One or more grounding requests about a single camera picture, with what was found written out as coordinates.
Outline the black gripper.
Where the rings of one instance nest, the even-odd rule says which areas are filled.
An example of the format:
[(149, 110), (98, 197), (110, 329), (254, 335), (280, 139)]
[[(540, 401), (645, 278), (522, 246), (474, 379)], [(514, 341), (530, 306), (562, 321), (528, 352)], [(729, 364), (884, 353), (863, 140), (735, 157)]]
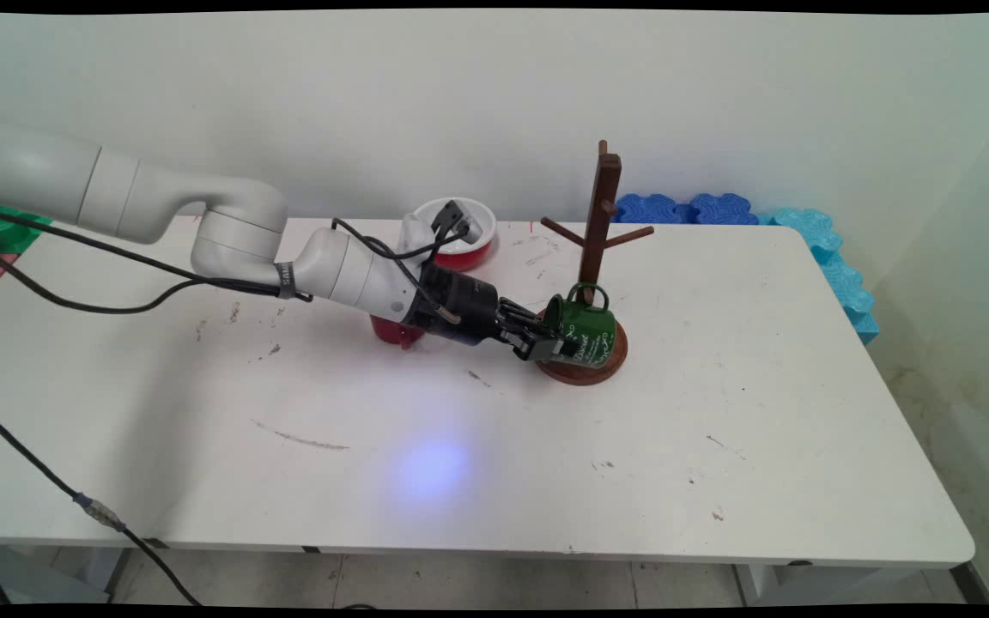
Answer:
[(442, 336), (468, 347), (486, 339), (498, 339), (503, 327), (503, 342), (522, 361), (562, 361), (579, 352), (579, 344), (564, 339), (557, 331), (560, 317), (546, 317), (500, 297), (495, 286), (459, 271), (424, 264), (419, 278), (422, 290), (417, 294), (405, 317), (407, 327)]

